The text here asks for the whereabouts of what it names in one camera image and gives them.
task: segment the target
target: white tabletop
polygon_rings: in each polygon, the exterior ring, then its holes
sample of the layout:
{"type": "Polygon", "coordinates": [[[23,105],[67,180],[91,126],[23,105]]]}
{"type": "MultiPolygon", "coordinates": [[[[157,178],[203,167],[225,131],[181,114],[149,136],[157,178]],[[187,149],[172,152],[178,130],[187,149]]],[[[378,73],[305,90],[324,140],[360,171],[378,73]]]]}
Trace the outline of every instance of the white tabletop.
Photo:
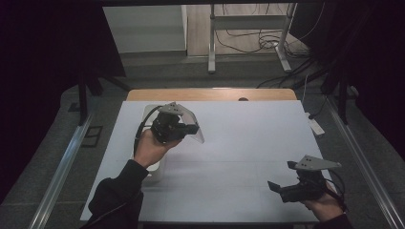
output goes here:
{"type": "MultiPolygon", "coordinates": [[[[131,157],[145,107],[170,102],[123,102],[82,220],[91,215],[98,183],[116,177],[131,157]]],[[[205,143],[187,136],[170,150],[162,180],[143,183],[139,221],[316,221],[304,205],[283,203],[267,186],[268,180],[282,187],[298,183],[288,160],[322,158],[300,101],[177,103],[196,115],[205,143]]]]}

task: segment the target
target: black jacket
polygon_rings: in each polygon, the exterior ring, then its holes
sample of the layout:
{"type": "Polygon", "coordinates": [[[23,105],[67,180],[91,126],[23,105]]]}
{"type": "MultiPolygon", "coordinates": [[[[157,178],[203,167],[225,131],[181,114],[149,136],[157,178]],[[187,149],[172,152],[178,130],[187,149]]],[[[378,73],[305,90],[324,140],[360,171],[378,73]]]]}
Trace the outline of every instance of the black jacket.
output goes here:
{"type": "MultiPolygon", "coordinates": [[[[103,179],[97,186],[95,196],[89,204],[92,217],[86,228],[138,228],[143,193],[140,191],[142,181],[148,171],[134,160],[128,160],[117,178],[103,179]]],[[[318,223],[315,229],[351,229],[346,215],[326,222],[318,223]]]]}

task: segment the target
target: person's left hand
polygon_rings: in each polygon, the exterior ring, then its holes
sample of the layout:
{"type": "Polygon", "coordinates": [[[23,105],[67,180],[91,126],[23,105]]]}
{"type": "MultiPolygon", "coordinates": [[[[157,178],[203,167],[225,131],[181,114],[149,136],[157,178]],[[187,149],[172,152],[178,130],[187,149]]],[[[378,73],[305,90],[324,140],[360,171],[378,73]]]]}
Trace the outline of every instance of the person's left hand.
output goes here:
{"type": "Polygon", "coordinates": [[[145,130],[140,136],[138,147],[135,150],[133,160],[145,169],[160,161],[168,150],[177,146],[181,140],[158,142],[151,130],[145,130]]]}
{"type": "MultiPolygon", "coordinates": [[[[327,186],[331,191],[335,192],[328,183],[327,186]]],[[[328,221],[343,214],[343,210],[340,208],[337,200],[328,194],[324,194],[317,200],[304,200],[302,203],[310,209],[321,222],[328,221]]]]}

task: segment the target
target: aluminum rail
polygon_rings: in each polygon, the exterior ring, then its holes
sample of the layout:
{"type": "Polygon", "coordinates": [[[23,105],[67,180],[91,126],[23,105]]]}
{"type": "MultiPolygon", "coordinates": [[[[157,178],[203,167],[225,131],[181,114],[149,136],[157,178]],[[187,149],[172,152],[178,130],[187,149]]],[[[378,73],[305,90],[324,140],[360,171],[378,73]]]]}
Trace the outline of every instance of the aluminum rail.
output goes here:
{"type": "Polygon", "coordinates": [[[376,176],[372,166],[365,157],[362,149],[357,143],[354,134],[351,131],[349,125],[345,125],[340,119],[339,114],[337,113],[336,105],[332,100],[327,98],[330,112],[333,116],[334,121],[336,122],[340,133],[345,139],[347,145],[351,149],[353,158],[357,163],[357,166],[360,168],[363,177],[366,179],[375,199],[377,200],[378,205],[380,206],[385,218],[393,229],[405,229],[405,225],[400,215],[398,214],[396,207],[392,199],[390,198],[387,190],[382,185],[381,181],[376,176]]]}
{"type": "Polygon", "coordinates": [[[71,139],[71,142],[66,148],[65,154],[63,155],[60,163],[53,175],[50,185],[45,192],[44,197],[39,204],[35,215],[32,218],[32,222],[29,226],[30,229],[44,228],[48,218],[51,215],[54,204],[59,197],[60,191],[62,190],[63,184],[65,183],[66,177],[71,170],[72,164],[75,160],[78,149],[80,148],[81,141],[86,135],[89,128],[90,122],[92,121],[95,114],[96,106],[89,106],[89,113],[83,125],[78,126],[75,133],[71,139]]]}

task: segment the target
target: wrist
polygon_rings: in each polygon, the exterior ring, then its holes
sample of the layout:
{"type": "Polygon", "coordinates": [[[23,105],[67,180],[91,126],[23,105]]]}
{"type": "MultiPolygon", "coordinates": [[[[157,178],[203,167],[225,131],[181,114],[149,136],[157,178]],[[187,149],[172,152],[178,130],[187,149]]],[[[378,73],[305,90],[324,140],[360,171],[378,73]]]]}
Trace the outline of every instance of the wrist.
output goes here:
{"type": "Polygon", "coordinates": [[[141,158],[134,156],[134,158],[132,158],[136,163],[138,163],[140,166],[142,166],[143,168],[147,169],[149,167],[149,163],[147,163],[145,160],[142,160],[141,158]]]}
{"type": "Polygon", "coordinates": [[[312,212],[319,219],[319,221],[324,222],[343,215],[343,211],[338,206],[321,206],[312,208],[312,212]]]}

